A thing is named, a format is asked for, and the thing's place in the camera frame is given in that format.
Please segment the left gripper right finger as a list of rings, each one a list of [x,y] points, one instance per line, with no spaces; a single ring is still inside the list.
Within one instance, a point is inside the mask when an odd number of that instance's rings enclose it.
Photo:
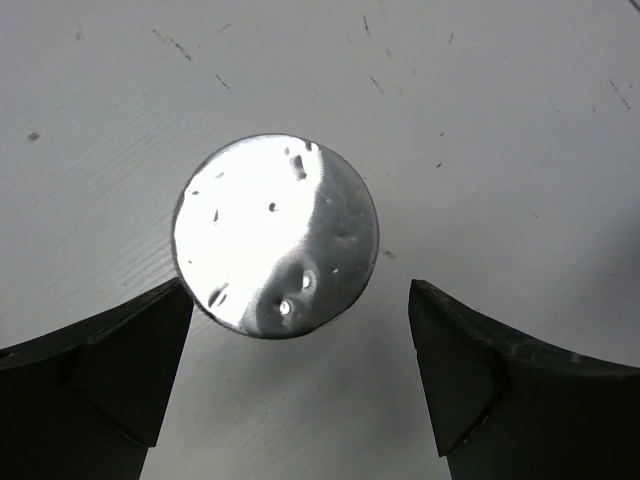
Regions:
[[[455,479],[635,479],[639,371],[541,341],[413,280],[409,324]]]

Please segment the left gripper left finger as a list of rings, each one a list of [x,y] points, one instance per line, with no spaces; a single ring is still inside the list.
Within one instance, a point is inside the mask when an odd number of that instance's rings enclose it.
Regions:
[[[4,479],[137,479],[193,312],[179,279],[1,351]]]

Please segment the white bottle silver cap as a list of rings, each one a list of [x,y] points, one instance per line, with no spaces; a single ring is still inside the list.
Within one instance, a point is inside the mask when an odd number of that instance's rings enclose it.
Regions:
[[[307,335],[352,307],[379,253],[372,195],[340,154],[284,133],[208,156],[178,196],[176,272],[214,322],[256,339]]]

